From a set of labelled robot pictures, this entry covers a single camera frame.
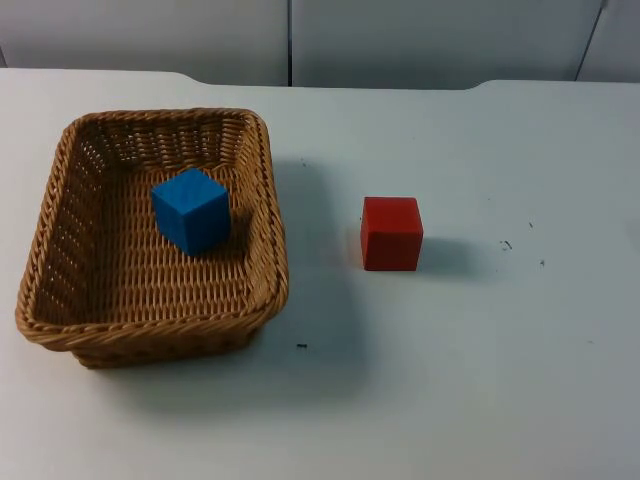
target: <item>red cube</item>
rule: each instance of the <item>red cube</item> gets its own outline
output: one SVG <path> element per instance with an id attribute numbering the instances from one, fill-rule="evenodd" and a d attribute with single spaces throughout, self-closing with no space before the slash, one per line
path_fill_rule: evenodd
<path id="1" fill-rule="evenodd" d="M 365 197 L 360 229 L 365 270 L 415 271 L 422 235 L 415 198 Z"/>

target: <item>woven basket wall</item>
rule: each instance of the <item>woven basket wall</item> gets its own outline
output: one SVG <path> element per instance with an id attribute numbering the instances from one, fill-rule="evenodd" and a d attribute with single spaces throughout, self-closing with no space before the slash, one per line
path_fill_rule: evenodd
<path id="1" fill-rule="evenodd" d="M 232 233 L 189 257 L 151 188 L 196 167 L 229 190 Z M 269 139 L 235 109 L 106 112 L 64 131 L 18 295 L 29 340 L 92 368 L 246 345 L 288 295 Z"/>

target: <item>block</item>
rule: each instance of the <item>block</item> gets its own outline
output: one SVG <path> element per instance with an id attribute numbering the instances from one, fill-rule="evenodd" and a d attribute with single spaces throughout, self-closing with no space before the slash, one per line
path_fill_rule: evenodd
<path id="1" fill-rule="evenodd" d="M 151 190 L 156 225 L 187 255 L 198 255 L 229 238 L 229 193 L 192 168 Z"/>
<path id="2" fill-rule="evenodd" d="M 422 236 L 415 198 L 365 197 L 360 228 L 365 270 L 415 271 Z"/>

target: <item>white table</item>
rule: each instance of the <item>white table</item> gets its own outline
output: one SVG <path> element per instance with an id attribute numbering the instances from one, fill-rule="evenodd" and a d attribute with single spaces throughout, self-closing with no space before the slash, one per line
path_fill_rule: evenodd
<path id="1" fill-rule="evenodd" d="M 62 128 L 194 106 L 269 126 L 285 310 L 249 350 L 147 368 L 27 343 L 13 309 Z M 0 70 L 0 478 L 639 478 L 639 128 L 633 85 Z M 418 198 L 419 272 L 357 267 L 365 195 Z"/>

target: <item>blue cube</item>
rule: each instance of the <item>blue cube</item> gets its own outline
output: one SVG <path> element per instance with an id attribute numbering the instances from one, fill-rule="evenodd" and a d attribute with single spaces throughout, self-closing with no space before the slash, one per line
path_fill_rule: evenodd
<path id="1" fill-rule="evenodd" d="M 229 238 L 229 193 L 200 170 L 186 170 L 151 190 L 158 230 L 187 255 Z"/>

